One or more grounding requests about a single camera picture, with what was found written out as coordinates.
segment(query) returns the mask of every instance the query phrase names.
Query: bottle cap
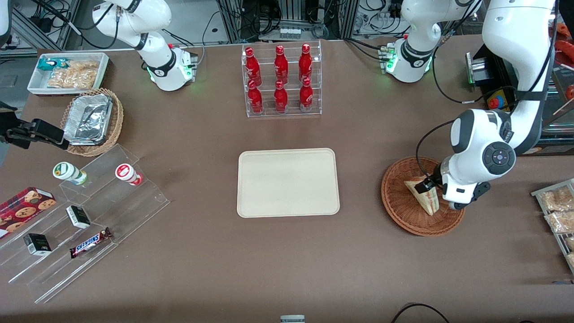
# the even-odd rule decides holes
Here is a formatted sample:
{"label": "bottle cap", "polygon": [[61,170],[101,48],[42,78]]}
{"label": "bottle cap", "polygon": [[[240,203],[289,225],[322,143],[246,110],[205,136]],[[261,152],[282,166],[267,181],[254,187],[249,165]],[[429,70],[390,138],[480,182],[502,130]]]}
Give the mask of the bottle cap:
{"label": "bottle cap", "polygon": [[120,180],[130,180],[134,175],[134,168],[130,164],[121,164],[115,169],[115,176]]}

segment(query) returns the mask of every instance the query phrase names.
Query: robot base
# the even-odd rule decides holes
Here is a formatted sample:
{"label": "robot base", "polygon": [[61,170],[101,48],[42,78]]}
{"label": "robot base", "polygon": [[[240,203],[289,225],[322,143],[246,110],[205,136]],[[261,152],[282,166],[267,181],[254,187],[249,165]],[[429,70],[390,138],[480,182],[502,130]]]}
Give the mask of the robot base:
{"label": "robot base", "polygon": [[164,91],[175,91],[188,83],[195,82],[197,72],[197,56],[191,56],[189,52],[180,48],[173,48],[176,55],[176,63],[167,75],[159,77],[153,75],[148,68],[152,81]]}
{"label": "robot base", "polygon": [[404,39],[399,39],[394,43],[388,43],[386,47],[379,50],[379,58],[388,60],[381,62],[381,72],[390,74],[401,82],[414,83],[429,71],[432,57],[426,66],[412,67],[401,53],[401,45],[404,42]]}

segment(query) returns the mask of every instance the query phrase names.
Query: red button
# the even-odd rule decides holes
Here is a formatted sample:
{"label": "red button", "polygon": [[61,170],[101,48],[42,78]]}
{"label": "red button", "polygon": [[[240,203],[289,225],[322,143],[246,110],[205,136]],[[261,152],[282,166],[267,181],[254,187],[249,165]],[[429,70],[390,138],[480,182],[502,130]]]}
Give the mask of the red button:
{"label": "red button", "polygon": [[500,101],[498,101],[497,98],[490,99],[490,101],[488,102],[488,107],[490,109],[497,109],[499,104],[500,104]]}

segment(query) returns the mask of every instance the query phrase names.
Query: cookie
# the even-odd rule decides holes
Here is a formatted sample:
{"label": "cookie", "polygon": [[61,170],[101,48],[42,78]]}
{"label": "cookie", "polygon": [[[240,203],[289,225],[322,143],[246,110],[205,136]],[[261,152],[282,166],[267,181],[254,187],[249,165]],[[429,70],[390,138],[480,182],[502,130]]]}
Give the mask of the cookie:
{"label": "cookie", "polygon": [[38,194],[38,192],[36,191],[29,191],[25,196],[24,196],[24,201],[32,203],[32,204],[36,204],[40,201],[40,199],[42,198],[42,195]]}
{"label": "cookie", "polygon": [[35,207],[25,207],[23,209],[19,209],[18,211],[16,211],[16,217],[18,218],[27,218],[29,216],[31,216],[32,214],[34,214],[36,212],[36,208]]}
{"label": "cookie", "polygon": [[23,226],[24,222],[16,222],[14,224],[10,224],[7,228],[6,231],[8,232],[14,232],[16,229],[18,229],[19,227]]}
{"label": "cookie", "polygon": [[47,199],[46,201],[38,204],[38,208],[40,210],[49,209],[52,205],[56,204],[56,200],[54,199]]}

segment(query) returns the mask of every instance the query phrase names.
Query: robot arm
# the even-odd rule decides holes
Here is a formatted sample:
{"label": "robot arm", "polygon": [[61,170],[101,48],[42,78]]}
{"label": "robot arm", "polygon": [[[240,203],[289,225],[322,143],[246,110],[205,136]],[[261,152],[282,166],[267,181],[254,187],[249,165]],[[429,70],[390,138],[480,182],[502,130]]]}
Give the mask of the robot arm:
{"label": "robot arm", "polygon": [[478,10],[482,0],[404,0],[401,17],[410,23],[407,39],[388,47],[395,49],[386,72],[398,80],[412,83],[420,80],[431,62],[441,38],[438,22],[460,20]]}
{"label": "robot arm", "polygon": [[101,19],[97,27],[103,34],[117,37],[139,52],[160,89],[174,91],[195,80],[196,57],[192,60],[189,52],[171,48],[157,32],[167,28],[172,19],[164,0],[111,0],[95,6],[92,18],[94,22]]}
{"label": "robot arm", "polygon": [[[554,0],[492,0],[488,8],[484,43],[516,69],[518,91],[540,93],[548,82],[548,21],[553,3]],[[508,173],[514,167],[516,154],[524,153],[537,142],[543,100],[541,95],[523,99],[511,114],[470,109],[455,119],[451,126],[455,154],[440,165],[443,197],[453,202],[451,206],[459,209],[475,201],[476,190],[484,190],[479,183]]]}
{"label": "robot arm", "polygon": [[0,46],[6,44],[10,37],[12,17],[11,0],[0,0]]}

